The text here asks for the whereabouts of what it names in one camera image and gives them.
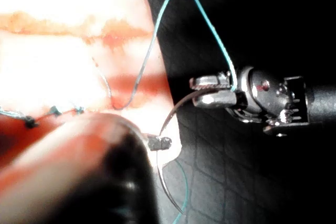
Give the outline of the right arm needle driver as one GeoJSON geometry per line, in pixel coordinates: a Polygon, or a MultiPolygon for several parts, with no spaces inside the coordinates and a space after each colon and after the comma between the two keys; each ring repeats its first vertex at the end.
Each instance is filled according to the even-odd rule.
{"type": "Polygon", "coordinates": [[[237,102],[227,112],[243,123],[259,123],[267,135],[284,137],[309,126],[306,84],[302,76],[278,77],[245,67],[238,75],[237,102]]]}

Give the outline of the left arm needle driver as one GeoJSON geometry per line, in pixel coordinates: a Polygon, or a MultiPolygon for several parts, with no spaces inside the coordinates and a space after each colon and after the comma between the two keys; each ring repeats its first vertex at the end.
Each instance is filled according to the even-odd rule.
{"type": "Polygon", "coordinates": [[[172,146],[171,138],[167,136],[158,136],[153,134],[147,134],[147,148],[149,151],[165,151],[169,150],[172,146]]]}

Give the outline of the right arm needle driver jaw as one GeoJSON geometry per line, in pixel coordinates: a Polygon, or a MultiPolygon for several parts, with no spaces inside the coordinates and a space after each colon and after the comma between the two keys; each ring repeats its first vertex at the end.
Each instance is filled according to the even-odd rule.
{"type": "Polygon", "coordinates": [[[195,91],[204,89],[235,91],[237,89],[233,84],[233,78],[230,71],[190,78],[189,86],[195,91]]]}
{"type": "Polygon", "coordinates": [[[237,97],[229,90],[219,90],[214,93],[203,94],[192,99],[198,108],[226,108],[236,105],[237,97]]]}

